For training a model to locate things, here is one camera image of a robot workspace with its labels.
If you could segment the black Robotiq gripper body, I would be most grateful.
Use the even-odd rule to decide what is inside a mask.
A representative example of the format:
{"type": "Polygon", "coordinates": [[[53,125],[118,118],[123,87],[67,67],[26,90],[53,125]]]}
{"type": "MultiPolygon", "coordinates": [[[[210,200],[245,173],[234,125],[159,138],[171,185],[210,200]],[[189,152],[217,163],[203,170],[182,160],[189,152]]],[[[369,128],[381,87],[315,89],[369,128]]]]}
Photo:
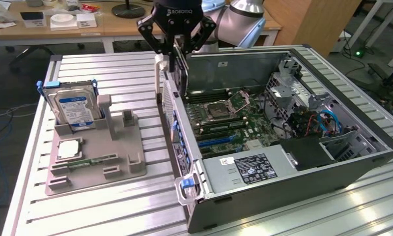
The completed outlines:
{"type": "Polygon", "coordinates": [[[151,17],[163,35],[190,34],[202,19],[201,1],[155,0],[151,17]]]}

